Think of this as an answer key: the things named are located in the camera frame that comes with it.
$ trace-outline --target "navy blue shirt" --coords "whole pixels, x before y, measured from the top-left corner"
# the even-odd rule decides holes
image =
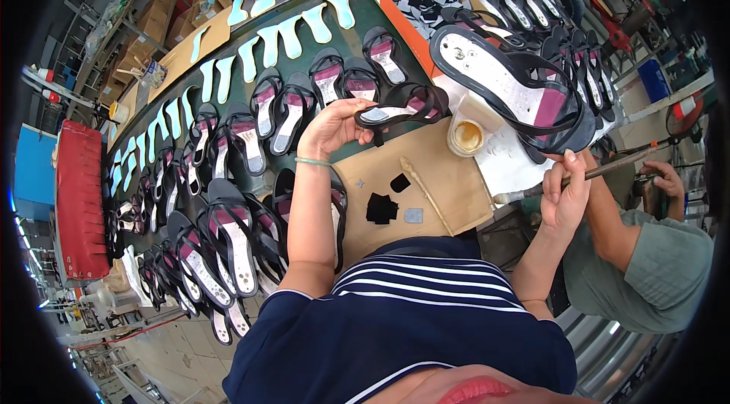
[[[325,297],[272,294],[223,388],[233,404],[354,404],[411,372],[467,364],[564,394],[577,380],[560,326],[527,312],[494,265],[377,255]]]

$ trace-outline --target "red fabric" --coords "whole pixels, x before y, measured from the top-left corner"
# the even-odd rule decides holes
[[[56,224],[67,278],[109,274],[102,209],[102,135],[69,120],[63,121],[59,134]]]

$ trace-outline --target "white table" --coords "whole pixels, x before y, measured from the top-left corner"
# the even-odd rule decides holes
[[[446,87],[443,85],[443,80],[440,82],[436,79],[434,82]],[[445,90],[450,94],[450,108],[453,111],[461,96],[454,97],[454,89],[446,88]],[[618,109],[620,109],[620,114],[616,117],[616,121],[598,130],[591,143],[622,122],[623,108]],[[552,160],[547,160],[541,165],[533,163],[517,141],[517,133],[508,125],[503,125],[497,132],[488,136],[484,147],[475,158],[484,182],[492,195],[533,187],[542,182],[544,172],[549,170],[553,163]]]

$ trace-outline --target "floor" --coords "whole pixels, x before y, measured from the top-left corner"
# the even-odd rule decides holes
[[[263,296],[246,298],[243,303],[251,322],[255,322]],[[207,387],[208,391],[192,402],[218,404],[225,402],[221,382],[231,370],[238,340],[233,336],[232,345],[218,343],[210,322],[201,315],[191,320],[183,317],[119,344],[129,359],[140,359],[140,368],[163,385],[160,390],[171,402],[180,402]]]

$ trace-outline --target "bangle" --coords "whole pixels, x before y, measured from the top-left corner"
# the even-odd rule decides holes
[[[294,161],[297,163],[318,164],[319,166],[332,166],[330,162],[325,162],[324,160],[300,159],[299,157],[295,157]]]

